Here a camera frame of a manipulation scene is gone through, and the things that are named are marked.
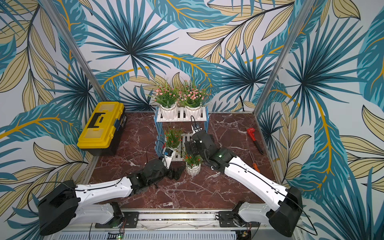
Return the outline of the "pink flower pot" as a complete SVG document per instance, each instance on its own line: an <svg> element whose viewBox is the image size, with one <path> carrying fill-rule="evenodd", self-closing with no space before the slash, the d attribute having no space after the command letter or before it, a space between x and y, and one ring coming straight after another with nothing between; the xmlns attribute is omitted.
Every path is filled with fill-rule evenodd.
<svg viewBox="0 0 384 240"><path fill-rule="evenodd" d="M169 84L157 85L152 95L154 101L160 106L160 112L165 120L174 120L178 116L179 91Z"/></svg>
<svg viewBox="0 0 384 240"><path fill-rule="evenodd" d="M179 104L185 108L186 118L188 120L199 118L203 112L202 107L209 100L208 91L193 81L184 80L178 93Z"/></svg>

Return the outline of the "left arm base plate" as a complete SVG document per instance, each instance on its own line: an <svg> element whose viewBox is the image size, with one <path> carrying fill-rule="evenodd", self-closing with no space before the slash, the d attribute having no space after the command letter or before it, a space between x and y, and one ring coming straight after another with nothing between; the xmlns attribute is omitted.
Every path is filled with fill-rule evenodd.
<svg viewBox="0 0 384 240"><path fill-rule="evenodd" d="M139 212L122 212L113 217L106 224L95 224L96 229L127 228L135 229L139 219Z"/></svg>

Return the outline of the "red flower pot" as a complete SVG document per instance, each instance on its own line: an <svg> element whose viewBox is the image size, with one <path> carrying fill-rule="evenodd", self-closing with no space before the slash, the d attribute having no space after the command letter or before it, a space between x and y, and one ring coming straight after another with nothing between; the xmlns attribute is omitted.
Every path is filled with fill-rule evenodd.
<svg viewBox="0 0 384 240"><path fill-rule="evenodd" d="M200 155L191 155L185 153L184 162L186 163L186 171L190 176L196 176L201 171L203 159Z"/></svg>
<svg viewBox="0 0 384 240"><path fill-rule="evenodd" d="M176 128L168 128L165 131L166 148L176 152L177 156L181 155L181 145L183 138L183 130Z"/></svg>

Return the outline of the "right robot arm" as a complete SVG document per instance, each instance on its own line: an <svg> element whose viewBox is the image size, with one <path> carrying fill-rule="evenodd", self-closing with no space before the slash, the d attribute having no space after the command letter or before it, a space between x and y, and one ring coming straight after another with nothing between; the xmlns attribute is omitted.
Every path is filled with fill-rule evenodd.
<svg viewBox="0 0 384 240"><path fill-rule="evenodd" d="M288 189L263 176L233 151L219 148L204 130L195 132L185 142L185 151L190 156L202 157L212 170L238 181L264 201L263 209L248 202L237 205L234 213L238 222L268 223L285 237L293 235L303 213L302 194L297 188Z"/></svg>

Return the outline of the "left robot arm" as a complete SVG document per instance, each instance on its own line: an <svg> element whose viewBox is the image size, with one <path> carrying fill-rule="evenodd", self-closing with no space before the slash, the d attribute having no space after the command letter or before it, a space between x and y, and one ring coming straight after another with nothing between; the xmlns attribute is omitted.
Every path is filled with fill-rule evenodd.
<svg viewBox="0 0 384 240"><path fill-rule="evenodd" d="M39 233L49 236L76 224L117 225L123 214L118 204L108 200L138 195L157 186L163 178L177 181L184 170L185 167L174 170L169 163L154 159L138 172L114 181L90 185L62 182L38 204Z"/></svg>

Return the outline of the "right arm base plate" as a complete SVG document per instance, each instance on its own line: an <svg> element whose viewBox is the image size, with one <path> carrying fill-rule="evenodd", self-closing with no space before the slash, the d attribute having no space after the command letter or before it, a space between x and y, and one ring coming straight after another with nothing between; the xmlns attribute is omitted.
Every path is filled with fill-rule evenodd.
<svg viewBox="0 0 384 240"><path fill-rule="evenodd" d="M221 228L245 228L245 227L258 227L259 222L246 222L238 213L233 211L219 211L215 218L219 221Z"/></svg>

